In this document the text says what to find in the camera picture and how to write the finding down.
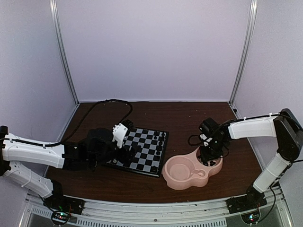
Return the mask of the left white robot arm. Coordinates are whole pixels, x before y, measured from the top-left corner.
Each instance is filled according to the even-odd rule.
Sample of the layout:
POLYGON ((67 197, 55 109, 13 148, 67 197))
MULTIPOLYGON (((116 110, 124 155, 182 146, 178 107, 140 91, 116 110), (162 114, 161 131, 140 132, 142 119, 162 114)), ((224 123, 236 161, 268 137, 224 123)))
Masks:
POLYGON ((70 171, 95 170, 98 164, 113 159, 130 163, 136 149, 126 148, 124 139, 128 128, 122 124, 112 130, 97 128, 90 130, 79 142, 42 142, 26 140, 8 132, 7 126, 0 128, 0 174, 11 177, 21 187, 37 193, 44 201, 58 210, 68 206, 59 182, 44 178, 24 166, 23 162, 43 164, 70 171))

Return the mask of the black and white chessboard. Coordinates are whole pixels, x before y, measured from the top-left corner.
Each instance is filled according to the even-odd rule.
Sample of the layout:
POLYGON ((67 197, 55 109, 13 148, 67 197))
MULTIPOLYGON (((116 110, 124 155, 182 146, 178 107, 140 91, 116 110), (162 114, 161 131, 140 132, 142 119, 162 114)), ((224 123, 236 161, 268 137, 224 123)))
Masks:
POLYGON ((124 139, 124 147, 126 149, 134 148, 136 150, 134 158, 129 163, 125 164, 120 161, 117 161, 117 163, 114 164, 112 160, 107 162, 105 165, 127 172, 160 177, 168 138, 169 133, 167 131, 134 127, 129 133, 127 133, 124 139), (156 140, 153 139, 155 131, 159 132, 156 140), (165 139, 162 144, 161 154, 158 156, 156 155, 156 150, 158 149, 162 132, 165 133, 165 139), (152 171, 153 166, 157 167, 157 172, 152 171))

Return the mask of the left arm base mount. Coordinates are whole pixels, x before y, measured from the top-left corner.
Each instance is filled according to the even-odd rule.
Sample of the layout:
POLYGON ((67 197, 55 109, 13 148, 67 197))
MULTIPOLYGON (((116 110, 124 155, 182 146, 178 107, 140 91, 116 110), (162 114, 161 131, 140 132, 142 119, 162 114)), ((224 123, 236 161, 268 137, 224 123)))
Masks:
POLYGON ((44 205, 54 211, 64 211, 68 214, 81 215, 84 209, 85 201, 72 197, 47 198, 43 201, 44 205))

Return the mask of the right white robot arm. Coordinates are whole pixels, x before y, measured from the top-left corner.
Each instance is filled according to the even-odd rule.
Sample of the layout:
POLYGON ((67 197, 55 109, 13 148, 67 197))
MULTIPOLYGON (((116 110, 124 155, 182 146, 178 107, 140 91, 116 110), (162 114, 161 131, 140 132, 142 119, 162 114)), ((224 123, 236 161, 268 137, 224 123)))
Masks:
POLYGON ((223 157, 223 148, 228 147, 231 140, 254 137, 277 139, 276 154, 243 197, 242 203, 249 209, 261 201, 261 194, 297 160, 303 148, 303 128, 288 108, 278 113, 228 120, 222 124, 207 118, 199 129, 199 159, 204 164, 223 157))

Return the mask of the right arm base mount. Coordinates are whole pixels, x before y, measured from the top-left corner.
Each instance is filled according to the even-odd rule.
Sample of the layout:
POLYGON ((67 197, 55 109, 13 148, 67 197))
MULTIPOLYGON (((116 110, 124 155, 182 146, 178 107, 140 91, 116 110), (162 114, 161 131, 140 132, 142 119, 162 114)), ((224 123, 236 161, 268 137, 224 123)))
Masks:
POLYGON ((226 205, 230 214, 244 212, 248 210, 257 209, 260 206, 267 205, 266 199, 259 201, 249 201, 247 195, 240 197, 231 197, 226 200, 226 205))

